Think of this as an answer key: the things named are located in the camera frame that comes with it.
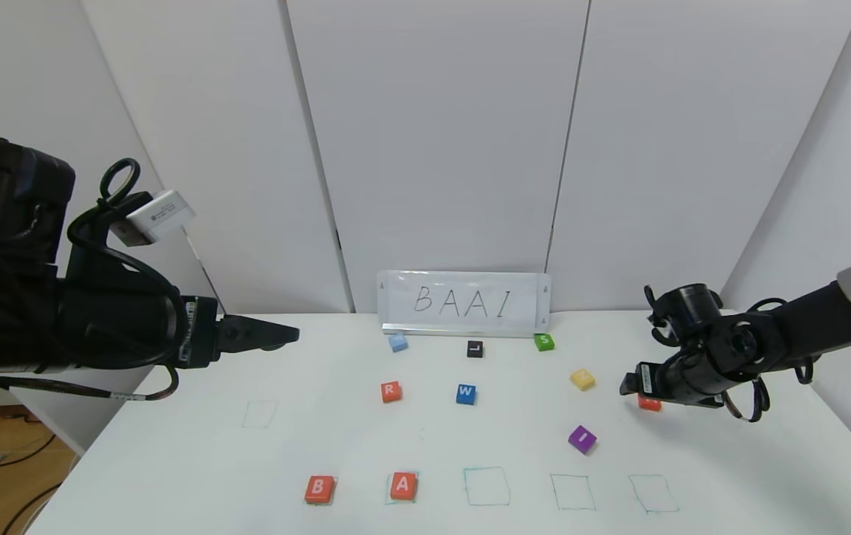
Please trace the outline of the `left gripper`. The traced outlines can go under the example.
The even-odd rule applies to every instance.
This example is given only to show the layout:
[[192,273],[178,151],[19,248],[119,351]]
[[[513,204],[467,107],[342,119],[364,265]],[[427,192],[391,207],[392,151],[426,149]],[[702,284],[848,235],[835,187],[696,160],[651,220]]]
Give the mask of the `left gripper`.
[[299,341],[296,326],[239,315],[216,324],[217,301],[181,296],[172,304],[152,279],[61,281],[61,342],[80,366],[205,368],[221,353],[272,351]]

